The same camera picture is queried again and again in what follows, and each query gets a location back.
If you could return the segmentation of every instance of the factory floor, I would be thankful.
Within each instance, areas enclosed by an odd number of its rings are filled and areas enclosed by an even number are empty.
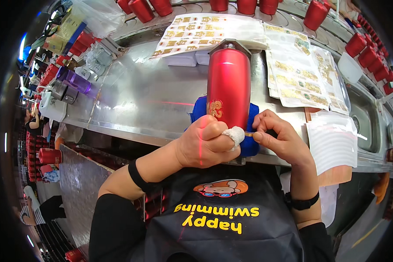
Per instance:
[[[110,137],[89,130],[84,131],[80,143],[98,148],[124,159],[136,159],[158,148],[152,145]],[[287,170],[288,168],[281,168],[279,173],[282,174]],[[351,181],[339,185],[335,218],[333,223],[327,228],[328,234],[332,237],[334,243],[337,235],[343,230],[346,231],[348,227],[351,227],[353,222],[358,220],[362,213],[371,206],[371,202],[375,201],[371,190],[377,180],[377,174],[353,173]],[[53,195],[61,194],[59,183],[38,182],[37,188],[40,202],[45,201]],[[381,215],[378,215],[375,219],[376,223],[380,219]],[[58,219],[57,222],[67,235],[70,243],[74,245],[67,220]]]

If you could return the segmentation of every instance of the blue cloth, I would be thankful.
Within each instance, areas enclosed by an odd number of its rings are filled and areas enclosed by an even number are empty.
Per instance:
[[[207,114],[207,96],[200,97],[196,100],[194,109],[192,113],[189,115],[191,116],[191,123],[195,122],[198,118]],[[249,107],[249,118],[248,118],[248,125],[246,127],[247,132],[255,132],[256,129],[252,128],[252,123],[255,116],[259,114],[259,107],[254,104],[250,104]],[[253,137],[245,136],[245,139],[242,143],[240,143],[241,153],[240,156],[254,156],[260,150],[259,144],[253,140]]]

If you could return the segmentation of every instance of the worker's right hand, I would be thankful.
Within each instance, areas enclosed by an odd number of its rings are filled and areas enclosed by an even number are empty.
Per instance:
[[[252,127],[257,129],[257,132],[253,134],[253,139],[262,146],[271,149],[289,164],[314,163],[309,147],[299,137],[293,126],[279,118],[271,110],[267,109],[257,114]],[[276,139],[265,133],[268,129],[273,129],[278,134]]]
[[[228,129],[211,115],[200,117],[175,140],[176,157],[181,167],[207,168],[228,162],[240,155],[240,146],[229,151],[234,141],[221,134]]]

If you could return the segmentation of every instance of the metal workbench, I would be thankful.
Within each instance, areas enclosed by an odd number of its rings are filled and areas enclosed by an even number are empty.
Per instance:
[[[276,15],[259,12],[254,18],[307,34],[312,43],[317,43],[333,54],[341,55],[346,41],[353,32],[328,16],[317,31],[311,31],[303,24],[304,3],[284,0],[279,3]],[[79,93],[76,101],[67,106],[63,122],[83,127],[99,133],[134,140],[146,144],[163,146],[178,138],[190,124],[189,113],[194,102],[207,91],[208,66],[196,67],[167,66],[163,59],[149,60],[156,49],[163,30],[173,18],[183,13],[215,13],[207,1],[187,0],[176,4],[173,13],[142,24],[133,15],[112,36],[121,46],[128,47],[125,55],[107,68],[105,73],[92,82],[88,95]],[[230,3],[231,14],[239,14],[236,4]],[[251,59],[252,92],[251,102],[259,110],[270,109],[293,125],[300,137],[308,143],[305,127],[304,108],[283,107],[278,99],[269,97],[266,81],[266,60],[260,50]],[[260,154],[247,161],[274,165],[286,165],[272,151],[262,148]],[[358,171],[391,171],[393,165],[359,166]]]

